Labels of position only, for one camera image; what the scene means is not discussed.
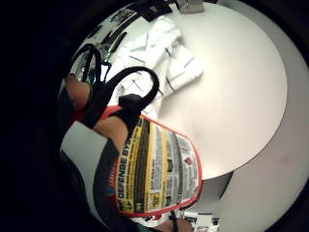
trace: black handle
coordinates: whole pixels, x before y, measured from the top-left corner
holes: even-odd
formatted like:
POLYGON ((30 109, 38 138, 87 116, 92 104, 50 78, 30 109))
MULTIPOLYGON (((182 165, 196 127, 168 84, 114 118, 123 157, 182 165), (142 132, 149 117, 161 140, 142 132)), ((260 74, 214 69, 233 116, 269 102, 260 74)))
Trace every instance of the black handle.
POLYGON ((133 111, 141 111, 149 103, 151 103, 154 100, 159 87, 158 78, 155 72, 141 66, 126 68, 118 72, 113 78, 111 78, 105 85, 102 86, 101 91, 96 95, 96 98, 89 106, 81 120, 81 123, 92 129, 108 105, 113 95, 114 89, 119 84, 119 82, 121 82, 128 75, 138 71, 145 71, 150 74, 150 77, 153 81, 153 87, 144 98, 141 98, 139 101, 134 101, 133 103, 128 104, 126 107, 133 111))

